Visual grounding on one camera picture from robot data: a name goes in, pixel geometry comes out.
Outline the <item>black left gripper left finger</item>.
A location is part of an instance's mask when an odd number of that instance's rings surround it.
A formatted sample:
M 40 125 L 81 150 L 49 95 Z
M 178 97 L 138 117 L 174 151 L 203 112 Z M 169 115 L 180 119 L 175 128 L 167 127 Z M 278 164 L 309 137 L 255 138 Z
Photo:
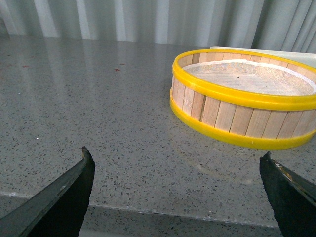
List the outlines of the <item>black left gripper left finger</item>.
M 89 206 L 95 175 L 91 153 L 0 220 L 2 237 L 77 237 Z

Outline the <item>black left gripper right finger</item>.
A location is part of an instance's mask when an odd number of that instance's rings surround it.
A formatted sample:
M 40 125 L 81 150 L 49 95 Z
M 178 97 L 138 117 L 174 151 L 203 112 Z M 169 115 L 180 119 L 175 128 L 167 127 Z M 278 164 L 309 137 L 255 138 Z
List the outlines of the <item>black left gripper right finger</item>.
M 316 235 L 316 186 L 302 176 L 271 159 L 271 152 L 260 157 L 259 171 L 285 237 Z

